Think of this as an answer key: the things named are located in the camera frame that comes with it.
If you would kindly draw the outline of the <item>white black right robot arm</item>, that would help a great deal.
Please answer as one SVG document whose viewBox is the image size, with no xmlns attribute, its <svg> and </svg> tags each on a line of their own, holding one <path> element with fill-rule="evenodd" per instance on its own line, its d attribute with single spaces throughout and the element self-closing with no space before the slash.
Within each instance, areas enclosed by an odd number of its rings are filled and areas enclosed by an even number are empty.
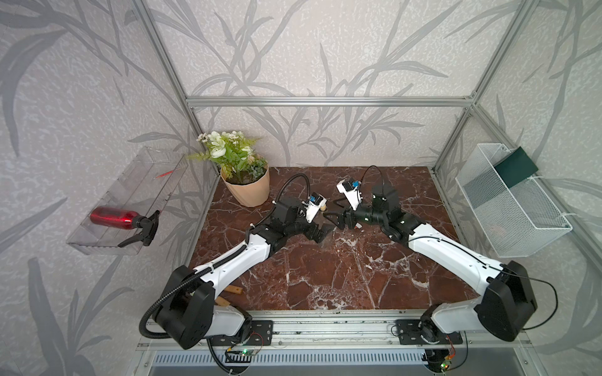
<svg viewBox="0 0 602 376">
<path fill-rule="evenodd" d="M 520 263 L 504 264 L 472 251 L 402 210 L 398 192 L 389 183 L 373 189 L 369 205 L 362 200 L 359 181 L 342 180 L 336 188 L 349 205 L 325 217 L 338 228 L 378 226 L 391 241 L 435 261 L 477 293 L 475 299 L 435 304 L 426 310 L 418 325 L 423 341 L 437 344 L 443 335 L 487 332 L 512 342 L 525 330 L 538 306 L 528 272 Z"/>
</svg>

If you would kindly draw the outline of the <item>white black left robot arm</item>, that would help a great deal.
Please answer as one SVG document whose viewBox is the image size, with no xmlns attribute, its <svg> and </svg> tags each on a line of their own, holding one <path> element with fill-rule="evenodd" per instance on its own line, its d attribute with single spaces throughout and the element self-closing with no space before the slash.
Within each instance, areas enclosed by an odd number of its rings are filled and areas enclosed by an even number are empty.
<svg viewBox="0 0 602 376">
<path fill-rule="evenodd" d="M 182 349 L 203 339 L 227 338 L 235 343 L 251 335 L 252 317 L 233 305 L 216 304 L 216 298 L 255 265 L 263 263 L 296 235 L 321 243 L 331 225 L 314 222 L 326 208 L 326 198 L 313 193 L 307 201 L 281 197 L 266 219 L 251 226 L 243 242 L 213 261 L 175 269 L 152 312 L 142 319 L 140 332 L 147 338 L 171 338 Z"/>
</svg>

